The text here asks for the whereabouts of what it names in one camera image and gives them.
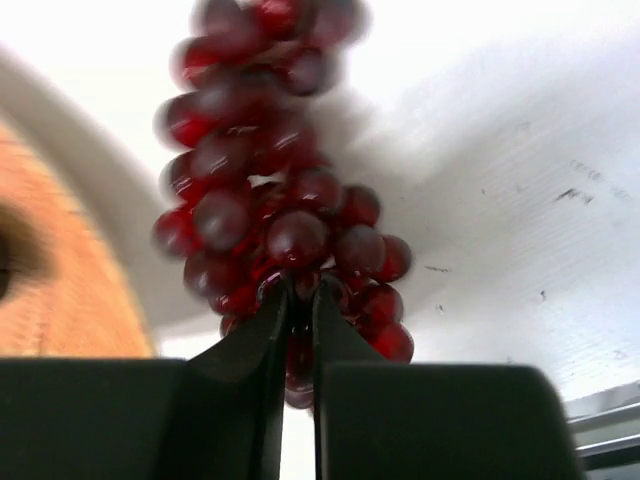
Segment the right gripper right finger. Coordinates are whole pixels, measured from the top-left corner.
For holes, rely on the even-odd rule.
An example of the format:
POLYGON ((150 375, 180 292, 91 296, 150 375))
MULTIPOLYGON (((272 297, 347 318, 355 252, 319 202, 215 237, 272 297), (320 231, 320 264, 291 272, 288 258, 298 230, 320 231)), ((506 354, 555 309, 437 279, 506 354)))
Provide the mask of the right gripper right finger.
POLYGON ((526 365, 383 357, 322 285, 312 307, 320 479, 581 479, 546 376, 526 365))

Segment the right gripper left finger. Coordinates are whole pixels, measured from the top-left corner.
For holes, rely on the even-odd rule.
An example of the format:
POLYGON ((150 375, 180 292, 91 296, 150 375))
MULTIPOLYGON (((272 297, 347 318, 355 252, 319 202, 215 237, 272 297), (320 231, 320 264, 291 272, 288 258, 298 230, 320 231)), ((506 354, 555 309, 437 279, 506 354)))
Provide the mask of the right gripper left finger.
POLYGON ((275 479, 288 296, 189 360, 1 363, 5 479, 275 479))

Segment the red fake grape bunch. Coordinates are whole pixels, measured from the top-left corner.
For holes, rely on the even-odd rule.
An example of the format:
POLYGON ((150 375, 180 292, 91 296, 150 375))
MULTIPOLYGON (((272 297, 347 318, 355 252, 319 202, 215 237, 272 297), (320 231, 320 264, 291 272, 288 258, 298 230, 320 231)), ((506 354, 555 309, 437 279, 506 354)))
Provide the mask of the red fake grape bunch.
POLYGON ((314 401, 320 288, 384 359, 414 355, 395 288, 411 249, 381 232, 377 192, 340 178, 306 111, 334 84, 337 53, 363 20, 358 1, 202 1, 174 52, 183 90, 159 115, 180 152, 163 173, 175 203, 153 239, 182 262, 186 289, 219 317, 221 337, 288 289, 284 398, 297 409, 314 401))

